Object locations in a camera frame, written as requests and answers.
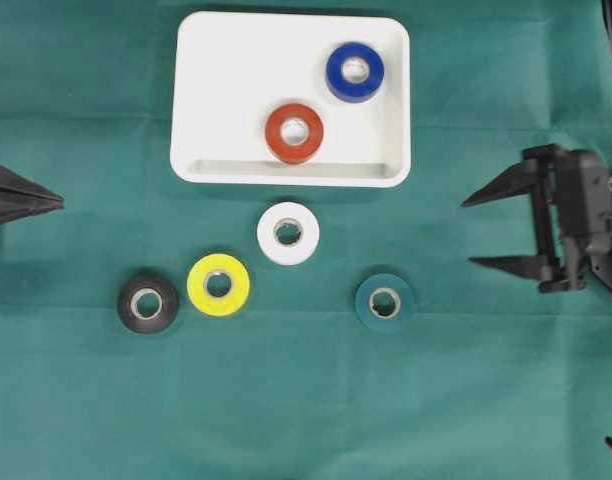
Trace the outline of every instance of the tape roll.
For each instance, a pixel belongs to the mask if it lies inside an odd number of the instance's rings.
[[[328,88],[345,102],[368,100],[379,90],[383,80],[384,63],[381,57],[363,43],[343,44],[331,54],[326,63]]]
[[[384,311],[375,305],[377,296],[390,295],[392,311]],[[371,330],[392,334],[403,330],[413,315],[413,294],[408,284],[396,275],[380,273],[368,277],[355,295],[357,316]]]
[[[300,135],[288,143],[282,133],[295,124]],[[282,105],[266,121],[266,142],[273,154],[282,162],[297,164],[308,160],[317,151],[324,138],[324,125],[319,115],[301,103]]]
[[[152,295],[157,307],[151,314],[139,311],[139,301]],[[119,292],[117,313],[122,323],[137,333],[156,333],[175,319],[179,307],[177,290],[161,277],[139,275],[130,279]]]
[[[280,241],[280,229],[284,226],[297,227],[298,236],[293,243]],[[319,243],[319,223],[315,215],[299,203],[278,203],[259,219],[257,241],[271,261],[279,265],[297,265],[315,252]]]
[[[214,296],[208,291],[208,281],[212,275],[219,274],[228,276],[230,289],[223,296]],[[191,302],[199,311],[213,317],[225,317],[237,312],[248,300],[250,278],[246,267],[235,257],[214,253],[193,265],[186,287]]]

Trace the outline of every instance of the white tape roll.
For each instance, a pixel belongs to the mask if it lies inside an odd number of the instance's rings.
[[[280,230],[291,226],[297,230],[296,240],[280,241]],[[264,212],[257,224],[257,241],[264,254],[280,265],[297,265],[307,260],[319,243],[319,223],[315,215],[303,205],[278,203]]]

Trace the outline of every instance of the white tray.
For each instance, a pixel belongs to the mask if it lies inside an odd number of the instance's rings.
[[[384,81],[363,103],[326,84],[329,55],[366,43]],[[189,182],[392,187],[411,166],[409,38],[390,18],[197,12],[179,28],[170,161]],[[324,140],[301,165],[271,153],[268,115],[309,105]]]

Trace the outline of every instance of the green tablecloth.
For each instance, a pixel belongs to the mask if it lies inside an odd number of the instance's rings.
[[[387,190],[177,178],[176,29],[206,8],[401,21],[410,177]],[[534,250],[528,202],[458,208],[524,147],[612,164],[611,62],[598,0],[1,0],[0,162],[67,209],[0,228],[0,479],[612,478],[611,294],[593,281],[538,295],[469,264]],[[281,199],[322,230],[294,268],[254,235]],[[215,251],[253,282],[225,319],[185,295]],[[115,313],[143,267],[182,296],[157,336]],[[357,320],[373,271],[412,286],[405,334]]]

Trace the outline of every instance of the yellow tape roll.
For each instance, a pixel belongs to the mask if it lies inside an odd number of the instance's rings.
[[[214,297],[206,286],[214,274],[230,278],[230,290],[223,297]],[[235,257],[214,253],[199,260],[190,269],[186,282],[188,296],[198,310],[213,317],[231,315],[242,308],[250,293],[250,278],[246,267]]]

